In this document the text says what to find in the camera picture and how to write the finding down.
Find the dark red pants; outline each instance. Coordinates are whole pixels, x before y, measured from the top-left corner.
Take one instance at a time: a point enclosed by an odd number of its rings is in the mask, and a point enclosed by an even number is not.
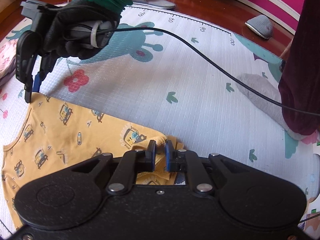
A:
[[[305,0],[289,58],[279,82],[282,103],[320,113],[320,0]],[[312,134],[320,118],[282,109],[289,128],[302,135]]]

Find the person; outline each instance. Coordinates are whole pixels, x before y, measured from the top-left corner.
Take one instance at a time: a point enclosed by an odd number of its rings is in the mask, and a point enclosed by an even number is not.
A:
[[[303,111],[320,113],[320,0],[305,0],[290,54],[278,89],[261,76],[242,74],[238,78],[258,92],[282,104]],[[84,21],[109,20],[117,27],[124,7],[132,0],[72,0],[66,9],[57,13],[44,39],[47,51],[56,50],[61,57],[88,59],[101,49],[84,49],[76,41],[63,41],[64,27]],[[86,6],[96,8],[89,10]],[[281,108],[258,97],[241,86],[238,89],[276,122],[288,134],[301,140],[313,134],[320,125],[320,117]]]

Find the grey sock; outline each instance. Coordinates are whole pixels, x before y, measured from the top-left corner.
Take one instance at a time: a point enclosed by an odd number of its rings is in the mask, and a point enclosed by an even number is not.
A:
[[[253,88],[254,90],[260,92],[261,94],[269,97],[277,102],[281,102],[281,96],[278,89],[276,89],[268,79],[256,75],[256,74],[241,74],[237,77],[241,82]],[[305,138],[305,135],[295,133],[289,129],[284,118],[282,116],[281,107],[270,103],[263,98],[257,96],[256,94],[245,89],[243,86],[236,84],[241,93],[243,93],[249,100],[261,111],[270,116],[275,120],[279,125],[281,125],[287,133],[295,140],[302,140]]]

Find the slipper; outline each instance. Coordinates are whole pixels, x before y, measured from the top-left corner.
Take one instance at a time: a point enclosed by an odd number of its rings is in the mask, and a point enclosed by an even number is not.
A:
[[[160,9],[174,9],[175,4],[172,2],[168,2],[166,0],[133,0],[134,4],[140,5],[148,5],[153,8],[160,8]]]
[[[258,15],[247,22],[245,25],[260,37],[268,40],[273,35],[272,23],[269,18],[263,14]]]

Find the hand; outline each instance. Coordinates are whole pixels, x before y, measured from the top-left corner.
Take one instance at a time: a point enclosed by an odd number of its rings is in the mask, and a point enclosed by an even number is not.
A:
[[[117,28],[120,16],[94,2],[88,0],[72,0],[55,16],[52,25],[44,38],[44,50],[56,50],[60,57],[79,57],[88,59],[96,55],[101,48],[85,49],[78,41],[66,41],[64,33],[68,25],[86,21],[116,22]]]

